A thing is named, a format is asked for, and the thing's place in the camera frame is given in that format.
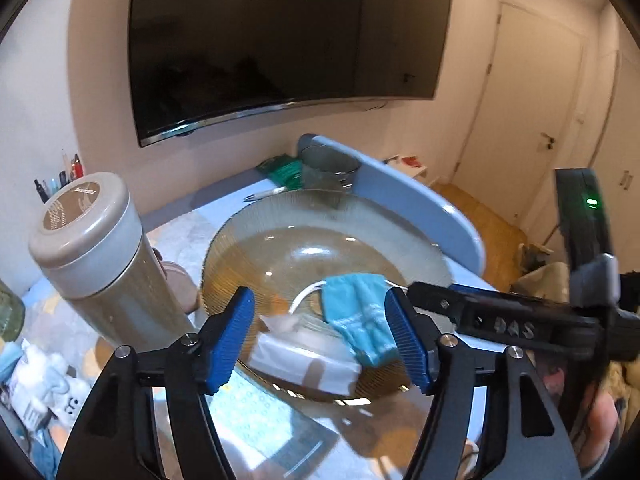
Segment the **right hand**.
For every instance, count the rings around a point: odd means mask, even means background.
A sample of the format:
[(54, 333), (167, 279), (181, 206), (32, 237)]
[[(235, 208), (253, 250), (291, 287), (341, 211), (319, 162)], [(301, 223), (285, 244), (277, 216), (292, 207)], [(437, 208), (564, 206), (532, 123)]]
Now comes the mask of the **right hand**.
[(620, 440), (620, 415), (626, 410), (626, 386), (622, 364), (613, 362), (598, 394), (587, 394), (588, 413), (572, 436), (582, 478), (591, 479)]

